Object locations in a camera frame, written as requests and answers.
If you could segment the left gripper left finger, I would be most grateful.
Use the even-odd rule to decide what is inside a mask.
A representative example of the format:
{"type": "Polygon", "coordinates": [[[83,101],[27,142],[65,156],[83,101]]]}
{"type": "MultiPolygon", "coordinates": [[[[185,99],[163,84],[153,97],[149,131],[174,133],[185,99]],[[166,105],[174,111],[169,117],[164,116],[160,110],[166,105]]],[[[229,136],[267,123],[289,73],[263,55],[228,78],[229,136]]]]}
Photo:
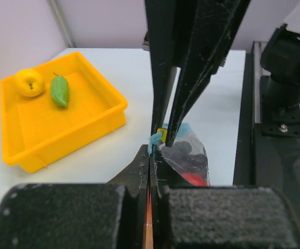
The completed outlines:
{"type": "Polygon", "coordinates": [[[0,203],[0,248],[143,248],[148,147],[105,184],[18,184],[0,203]]]}

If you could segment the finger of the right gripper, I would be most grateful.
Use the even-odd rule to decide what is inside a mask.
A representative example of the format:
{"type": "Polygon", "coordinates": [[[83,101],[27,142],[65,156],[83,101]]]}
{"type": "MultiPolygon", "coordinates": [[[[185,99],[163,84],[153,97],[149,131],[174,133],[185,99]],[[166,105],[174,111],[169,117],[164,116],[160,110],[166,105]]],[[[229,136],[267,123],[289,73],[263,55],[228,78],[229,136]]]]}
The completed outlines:
{"type": "Polygon", "coordinates": [[[145,1],[153,84],[151,134],[164,122],[176,75],[176,1],[145,1]]]}
{"type": "Polygon", "coordinates": [[[226,58],[249,1],[198,1],[175,92],[165,145],[171,147],[184,117],[226,58]]]}

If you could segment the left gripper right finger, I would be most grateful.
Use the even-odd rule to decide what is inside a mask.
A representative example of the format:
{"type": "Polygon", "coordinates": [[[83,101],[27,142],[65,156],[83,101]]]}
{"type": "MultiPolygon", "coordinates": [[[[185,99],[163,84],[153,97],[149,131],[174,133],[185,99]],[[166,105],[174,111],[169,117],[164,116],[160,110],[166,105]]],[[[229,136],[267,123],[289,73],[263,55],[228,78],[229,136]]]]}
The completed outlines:
{"type": "Polygon", "coordinates": [[[288,200],[269,187],[195,187],[154,149],[150,156],[154,248],[300,248],[288,200]]]}

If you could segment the red pear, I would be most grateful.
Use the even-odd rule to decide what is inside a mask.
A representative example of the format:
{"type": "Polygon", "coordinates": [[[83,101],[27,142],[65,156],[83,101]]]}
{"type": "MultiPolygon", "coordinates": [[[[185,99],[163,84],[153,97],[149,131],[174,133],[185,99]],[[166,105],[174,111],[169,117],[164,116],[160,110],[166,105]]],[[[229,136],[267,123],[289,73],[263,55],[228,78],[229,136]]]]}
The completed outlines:
{"type": "Polygon", "coordinates": [[[197,174],[193,173],[182,173],[181,176],[188,181],[190,184],[196,187],[207,187],[208,183],[205,179],[197,174]]]}

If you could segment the clear zip top bag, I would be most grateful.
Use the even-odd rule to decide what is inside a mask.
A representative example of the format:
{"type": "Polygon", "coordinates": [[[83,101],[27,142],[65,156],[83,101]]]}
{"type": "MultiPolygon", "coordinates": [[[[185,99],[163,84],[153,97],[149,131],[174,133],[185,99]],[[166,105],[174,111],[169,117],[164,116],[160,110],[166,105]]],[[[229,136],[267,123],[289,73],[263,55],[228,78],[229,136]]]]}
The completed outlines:
{"type": "Polygon", "coordinates": [[[165,145],[167,128],[168,124],[164,123],[150,136],[148,153],[152,155],[157,146],[163,159],[186,181],[197,187],[209,186],[207,153],[190,125],[185,122],[181,124],[172,147],[165,145]]]}

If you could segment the dark grape bunch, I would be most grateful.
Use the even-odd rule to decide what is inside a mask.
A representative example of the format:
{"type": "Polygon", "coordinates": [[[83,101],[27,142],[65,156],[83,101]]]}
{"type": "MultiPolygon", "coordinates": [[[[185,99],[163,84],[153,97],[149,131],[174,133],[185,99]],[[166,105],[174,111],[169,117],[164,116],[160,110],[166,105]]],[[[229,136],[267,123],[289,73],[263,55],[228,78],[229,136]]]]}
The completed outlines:
{"type": "Polygon", "coordinates": [[[176,142],[172,147],[162,147],[161,153],[166,162],[178,173],[204,173],[208,171],[208,158],[205,148],[193,152],[187,141],[176,142]]]}

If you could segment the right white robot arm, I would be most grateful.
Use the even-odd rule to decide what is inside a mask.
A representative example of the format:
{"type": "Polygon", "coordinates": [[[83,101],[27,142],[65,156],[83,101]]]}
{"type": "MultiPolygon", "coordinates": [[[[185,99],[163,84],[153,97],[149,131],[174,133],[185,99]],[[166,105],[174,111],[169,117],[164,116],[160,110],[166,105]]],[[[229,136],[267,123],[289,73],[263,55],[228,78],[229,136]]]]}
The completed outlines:
{"type": "MultiPolygon", "coordinates": [[[[248,1],[145,2],[154,93],[152,133],[164,122],[177,82],[166,146],[172,146],[184,117],[222,65],[248,7],[248,1]]],[[[296,85],[300,93],[300,32],[290,31],[287,24],[277,28],[261,67],[272,80],[296,85]]]]}

